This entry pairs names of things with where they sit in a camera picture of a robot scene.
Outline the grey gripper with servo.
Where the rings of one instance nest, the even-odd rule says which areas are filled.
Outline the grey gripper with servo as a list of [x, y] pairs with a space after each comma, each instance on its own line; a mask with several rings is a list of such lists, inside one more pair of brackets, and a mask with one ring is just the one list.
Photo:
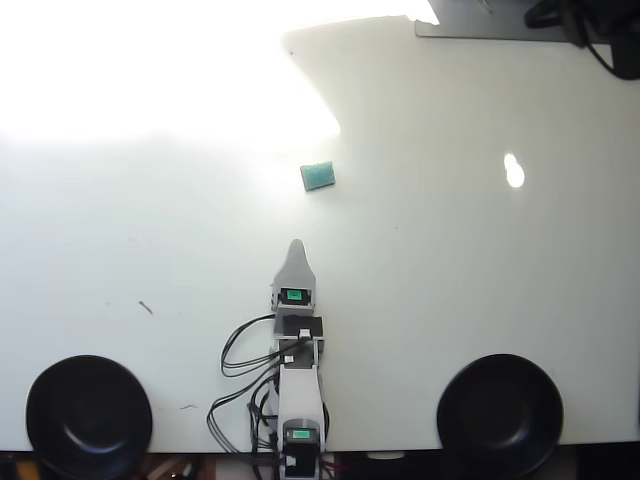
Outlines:
[[300, 239], [291, 241], [285, 261], [272, 284], [271, 308], [315, 309], [316, 276]]

